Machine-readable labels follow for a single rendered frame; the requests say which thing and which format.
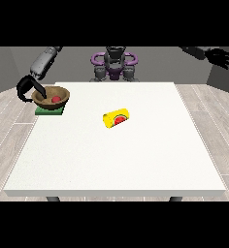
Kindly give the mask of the brown wooden bowl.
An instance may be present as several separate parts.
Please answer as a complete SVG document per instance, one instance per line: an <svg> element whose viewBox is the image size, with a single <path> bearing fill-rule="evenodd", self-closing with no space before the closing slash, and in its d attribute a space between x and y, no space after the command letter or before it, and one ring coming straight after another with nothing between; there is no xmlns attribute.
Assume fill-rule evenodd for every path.
<svg viewBox="0 0 229 248"><path fill-rule="evenodd" d="M60 86L46 86L47 97L44 98L41 93L35 90L31 97L34 103L43 109L59 109L64 107L70 98L70 92ZM59 96L61 101L58 103L52 103L51 99L54 96Z"/></svg>

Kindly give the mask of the green square pad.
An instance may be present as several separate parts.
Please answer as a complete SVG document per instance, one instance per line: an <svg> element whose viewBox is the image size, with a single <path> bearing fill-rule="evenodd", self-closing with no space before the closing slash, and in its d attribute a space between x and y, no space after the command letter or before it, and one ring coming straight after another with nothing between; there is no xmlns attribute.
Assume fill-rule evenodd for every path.
<svg viewBox="0 0 229 248"><path fill-rule="evenodd" d="M36 115L61 115L63 113L64 107L56 108L56 109L44 109L41 107L37 107L35 109Z"/></svg>

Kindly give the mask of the yellow cup with melon print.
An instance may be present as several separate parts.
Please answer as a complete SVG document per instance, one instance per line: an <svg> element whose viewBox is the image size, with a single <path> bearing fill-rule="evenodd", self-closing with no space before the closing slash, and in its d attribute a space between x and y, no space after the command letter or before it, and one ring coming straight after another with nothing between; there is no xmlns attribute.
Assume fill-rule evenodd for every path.
<svg viewBox="0 0 229 248"><path fill-rule="evenodd" d="M126 108L114 110L103 115L103 122L109 129L129 118L129 111Z"/></svg>

